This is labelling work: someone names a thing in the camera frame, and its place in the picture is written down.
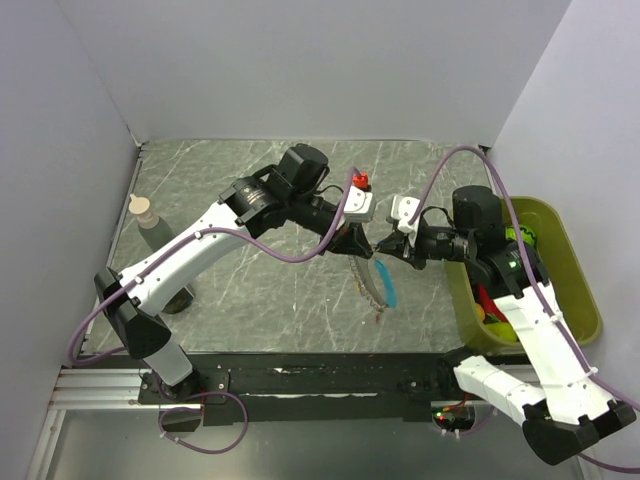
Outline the metal keyring with small rings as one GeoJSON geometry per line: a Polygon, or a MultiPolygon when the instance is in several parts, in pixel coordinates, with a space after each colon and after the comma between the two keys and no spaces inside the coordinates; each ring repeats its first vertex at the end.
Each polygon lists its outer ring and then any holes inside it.
{"type": "Polygon", "coordinates": [[[379,323],[389,304],[386,294],[378,288],[378,283],[374,279],[374,261],[357,256],[349,256],[348,260],[357,290],[373,309],[375,322],[379,323]]]}

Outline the light blue key handle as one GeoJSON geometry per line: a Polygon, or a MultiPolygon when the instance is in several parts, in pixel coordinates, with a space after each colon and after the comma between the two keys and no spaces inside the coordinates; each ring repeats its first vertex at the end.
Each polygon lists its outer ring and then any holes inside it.
{"type": "Polygon", "coordinates": [[[385,303],[389,308],[397,307],[397,293],[390,271],[381,260],[375,260],[374,266],[384,286],[385,303]]]}

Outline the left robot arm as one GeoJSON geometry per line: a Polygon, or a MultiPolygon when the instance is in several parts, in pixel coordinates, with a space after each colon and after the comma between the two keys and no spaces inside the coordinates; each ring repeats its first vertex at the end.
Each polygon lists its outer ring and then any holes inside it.
{"type": "Polygon", "coordinates": [[[278,163],[235,180],[193,225],[147,259],[122,272],[105,268],[95,276],[104,314],[124,349],[160,377],[162,390],[171,399],[191,399],[199,380],[159,313],[215,262],[245,244],[282,262],[293,262],[293,257],[258,240],[288,222],[321,238],[314,250],[298,257],[299,262],[325,252],[372,257],[362,227],[375,212],[367,175],[351,169],[340,202],[333,204],[319,192],[328,173],[329,160],[320,150],[296,144],[278,163]]]}

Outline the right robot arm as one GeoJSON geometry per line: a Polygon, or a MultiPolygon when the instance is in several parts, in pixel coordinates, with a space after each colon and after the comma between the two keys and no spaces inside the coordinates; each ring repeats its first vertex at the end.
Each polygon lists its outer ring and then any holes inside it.
{"type": "Polygon", "coordinates": [[[397,195],[388,215],[392,233],[380,252],[423,269],[429,260],[461,262],[487,290],[523,347],[539,384],[499,369],[485,356],[460,348],[441,362],[439,391],[448,398],[476,395],[518,424],[534,453],[557,465],[630,425],[634,408],[597,384],[580,364],[548,271],[536,250],[505,235],[502,202],[489,188],[460,187],[445,227],[414,221],[424,211],[397,195]]]}

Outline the orange toy fruit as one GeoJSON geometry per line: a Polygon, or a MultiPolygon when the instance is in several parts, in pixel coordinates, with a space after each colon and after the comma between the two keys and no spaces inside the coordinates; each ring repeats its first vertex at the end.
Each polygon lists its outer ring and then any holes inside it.
{"type": "Polygon", "coordinates": [[[475,313],[476,313],[477,318],[481,322],[485,321],[485,318],[486,318],[485,311],[484,311],[483,307],[478,303],[475,304],[475,313]]]}

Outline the red toy fruit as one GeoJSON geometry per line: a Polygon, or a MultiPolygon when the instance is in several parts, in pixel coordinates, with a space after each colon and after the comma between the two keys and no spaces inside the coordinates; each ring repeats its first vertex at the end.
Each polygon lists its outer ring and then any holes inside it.
{"type": "Polygon", "coordinates": [[[498,315],[500,313],[499,308],[488,294],[486,288],[480,284],[476,285],[476,300],[486,314],[498,315]]]}

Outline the green toy watermelon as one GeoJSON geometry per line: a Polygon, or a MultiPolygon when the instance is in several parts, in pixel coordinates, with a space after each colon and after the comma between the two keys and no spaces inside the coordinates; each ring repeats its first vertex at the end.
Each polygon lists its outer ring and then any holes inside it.
{"type": "MultiPolygon", "coordinates": [[[[527,244],[530,245],[533,249],[537,248],[537,235],[535,233],[535,231],[530,228],[529,226],[525,225],[525,224],[520,224],[519,225],[519,231],[520,231],[520,236],[522,241],[527,244]]],[[[505,229],[505,236],[507,240],[512,240],[512,241],[516,241],[517,240],[517,234],[516,234],[516,230],[514,228],[513,225],[508,226],[505,229]]]]}

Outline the yellow-green toy fruit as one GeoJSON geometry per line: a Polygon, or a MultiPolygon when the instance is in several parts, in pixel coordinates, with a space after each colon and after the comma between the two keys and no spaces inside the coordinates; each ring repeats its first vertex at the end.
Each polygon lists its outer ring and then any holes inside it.
{"type": "Polygon", "coordinates": [[[509,342],[509,343],[519,342],[518,336],[514,328],[508,322],[489,323],[485,325],[485,328],[504,342],[509,342]]]}

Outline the olive green plastic bin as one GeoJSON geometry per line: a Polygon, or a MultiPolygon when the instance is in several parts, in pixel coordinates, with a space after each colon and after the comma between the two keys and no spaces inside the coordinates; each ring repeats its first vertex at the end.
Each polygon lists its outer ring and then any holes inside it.
{"type": "MultiPolygon", "coordinates": [[[[602,330],[602,318],[560,216],[550,205],[533,197],[514,197],[512,203],[518,221],[532,228],[537,236],[537,251],[568,329],[579,346],[594,343],[602,330]]],[[[477,317],[465,266],[447,262],[445,271],[461,342],[485,355],[522,353],[520,343],[494,335],[477,317]]]]}

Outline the black paper cup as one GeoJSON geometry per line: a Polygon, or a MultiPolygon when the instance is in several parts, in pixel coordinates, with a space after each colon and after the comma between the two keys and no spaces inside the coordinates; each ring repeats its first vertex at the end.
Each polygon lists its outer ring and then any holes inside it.
{"type": "Polygon", "coordinates": [[[195,298],[194,291],[190,284],[181,288],[164,306],[163,313],[174,315],[188,308],[195,298]]]}

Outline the grey bottle beige cap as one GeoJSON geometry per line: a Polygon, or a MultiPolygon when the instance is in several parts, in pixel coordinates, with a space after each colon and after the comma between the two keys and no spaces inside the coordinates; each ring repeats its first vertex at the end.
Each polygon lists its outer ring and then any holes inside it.
{"type": "Polygon", "coordinates": [[[135,217],[139,233],[152,252],[175,238],[169,224],[153,210],[148,198],[135,194],[130,194],[129,198],[128,210],[135,217]]]}

